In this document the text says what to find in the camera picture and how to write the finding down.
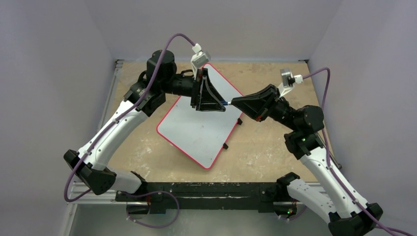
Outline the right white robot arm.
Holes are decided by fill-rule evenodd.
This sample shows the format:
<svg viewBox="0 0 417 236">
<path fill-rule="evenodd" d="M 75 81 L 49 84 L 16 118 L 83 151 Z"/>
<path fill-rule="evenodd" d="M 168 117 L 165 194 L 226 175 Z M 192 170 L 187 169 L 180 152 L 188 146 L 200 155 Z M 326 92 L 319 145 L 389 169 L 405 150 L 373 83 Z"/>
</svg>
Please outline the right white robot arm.
<svg viewBox="0 0 417 236">
<path fill-rule="evenodd" d="M 288 127 L 285 145 L 318 180 L 325 190 L 311 189 L 294 173 L 277 180 L 276 193 L 282 200 L 290 198 L 304 203 L 320 216 L 334 236 L 362 236 L 376 227 L 383 214 L 377 203 L 369 203 L 339 171 L 329 157 L 327 145 L 319 131 L 324 128 L 320 107 L 306 105 L 295 109 L 285 99 L 292 86 L 268 85 L 257 93 L 235 97 L 229 104 L 251 119 L 261 122 L 267 118 Z"/>
</svg>

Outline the red framed whiteboard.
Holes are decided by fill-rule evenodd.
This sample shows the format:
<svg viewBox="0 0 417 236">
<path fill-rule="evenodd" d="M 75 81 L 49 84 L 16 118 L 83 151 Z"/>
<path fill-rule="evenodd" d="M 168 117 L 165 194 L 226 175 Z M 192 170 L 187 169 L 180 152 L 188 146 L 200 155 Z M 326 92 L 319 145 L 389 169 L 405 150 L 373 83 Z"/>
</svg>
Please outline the red framed whiteboard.
<svg viewBox="0 0 417 236">
<path fill-rule="evenodd" d="M 202 168 L 210 169 L 242 112 L 233 106 L 227 106 L 225 112 L 199 112 L 190 106 L 190 100 L 178 97 L 156 131 Z"/>
</svg>

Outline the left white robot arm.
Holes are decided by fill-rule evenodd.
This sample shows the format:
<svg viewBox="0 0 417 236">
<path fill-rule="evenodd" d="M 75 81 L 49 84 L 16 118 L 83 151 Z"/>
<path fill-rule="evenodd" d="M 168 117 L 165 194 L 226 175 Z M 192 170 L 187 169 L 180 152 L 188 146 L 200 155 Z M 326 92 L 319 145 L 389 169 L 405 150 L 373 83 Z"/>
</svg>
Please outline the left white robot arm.
<svg viewBox="0 0 417 236">
<path fill-rule="evenodd" d="M 68 150 L 64 160 L 88 190 L 101 195 L 111 188 L 127 192 L 134 201 L 145 198 L 145 180 L 135 172 L 121 173 L 108 167 L 110 159 L 125 139 L 156 109 L 166 95 L 190 98 L 190 106 L 199 112 L 224 112 L 227 102 L 209 79 L 205 65 L 210 56 L 195 50 L 191 68 L 177 71 L 171 51 L 155 51 L 123 97 L 119 107 L 98 133 L 78 150 Z"/>
</svg>

